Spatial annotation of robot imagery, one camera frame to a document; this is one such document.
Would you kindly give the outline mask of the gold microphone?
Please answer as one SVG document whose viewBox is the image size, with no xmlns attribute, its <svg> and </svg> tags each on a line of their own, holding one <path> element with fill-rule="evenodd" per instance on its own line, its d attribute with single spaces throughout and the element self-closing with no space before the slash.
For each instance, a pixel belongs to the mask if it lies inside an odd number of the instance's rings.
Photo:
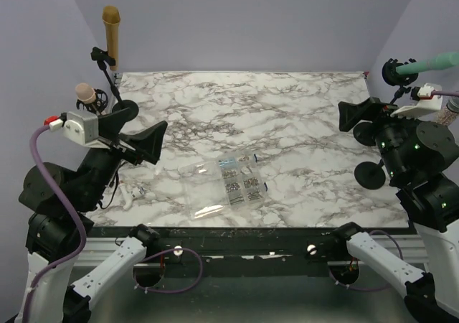
<svg viewBox="0 0 459 323">
<path fill-rule="evenodd" d="M 109 64 L 112 71 L 118 69 L 118 30 L 120 25 L 120 13 L 115 6 L 107 5 L 103 8 L 103 24 L 105 25 L 105 36 L 108 56 L 113 59 Z"/>
</svg>

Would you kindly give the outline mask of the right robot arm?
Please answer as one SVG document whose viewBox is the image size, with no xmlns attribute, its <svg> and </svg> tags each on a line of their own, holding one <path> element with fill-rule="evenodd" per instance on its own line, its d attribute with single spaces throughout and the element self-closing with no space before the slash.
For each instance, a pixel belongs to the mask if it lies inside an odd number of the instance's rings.
<svg viewBox="0 0 459 323">
<path fill-rule="evenodd" d="M 354 177 L 367 189 L 386 181 L 421 237 L 428 258 L 422 271 L 381 247 L 355 223 L 333 231 L 331 254 L 363 261 L 403 298 L 418 322 L 458 321 L 458 186 L 444 174 L 458 158 L 458 145 L 447 126 L 399 117 L 397 107 L 368 98 L 341 101 L 339 129 L 360 130 L 357 139 L 376 146 L 379 163 L 356 166 Z"/>
</svg>

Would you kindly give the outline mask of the pink microphone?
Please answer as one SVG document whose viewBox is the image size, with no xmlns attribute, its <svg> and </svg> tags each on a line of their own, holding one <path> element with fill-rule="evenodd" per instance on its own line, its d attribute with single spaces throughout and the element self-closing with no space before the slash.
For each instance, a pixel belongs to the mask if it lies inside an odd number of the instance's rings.
<svg viewBox="0 0 459 323">
<path fill-rule="evenodd" d="M 105 113 L 103 100 L 98 98 L 96 90 L 92 86 L 87 83 L 79 83 L 75 86 L 75 92 L 77 95 L 77 109 L 82 106 L 88 112 L 96 115 Z"/>
</svg>

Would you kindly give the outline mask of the black tripod mic stand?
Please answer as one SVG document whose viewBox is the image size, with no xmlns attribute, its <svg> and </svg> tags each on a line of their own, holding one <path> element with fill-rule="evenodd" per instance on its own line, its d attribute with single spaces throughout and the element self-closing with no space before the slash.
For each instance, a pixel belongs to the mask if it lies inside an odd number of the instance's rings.
<svg viewBox="0 0 459 323">
<path fill-rule="evenodd" d="M 108 95 L 100 89 L 77 90 L 76 109 L 86 110 L 96 115 L 105 114 L 108 106 Z"/>
</svg>

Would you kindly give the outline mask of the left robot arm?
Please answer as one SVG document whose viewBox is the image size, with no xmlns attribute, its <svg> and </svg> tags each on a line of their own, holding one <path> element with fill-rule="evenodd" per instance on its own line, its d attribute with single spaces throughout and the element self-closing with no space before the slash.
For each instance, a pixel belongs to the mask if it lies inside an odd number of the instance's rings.
<svg viewBox="0 0 459 323">
<path fill-rule="evenodd" d="M 137 134 L 122 133 L 134 113 L 123 108 L 109 114 L 87 111 L 48 118 L 29 142 L 35 165 L 27 173 L 19 201 L 32 211 L 26 239 L 28 277 L 17 322 L 87 322 L 109 287 L 140 261 L 150 262 L 160 249 L 159 234 L 133 227 L 121 246 L 80 280 L 69 278 L 93 227 L 87 212 L 97 209 L 120 165 L 156 164 L 161 155 L 167 122 Z M 87 148 L 76 170 L 42 161 L 39 135 L 61 131 Z"/>
</svg>

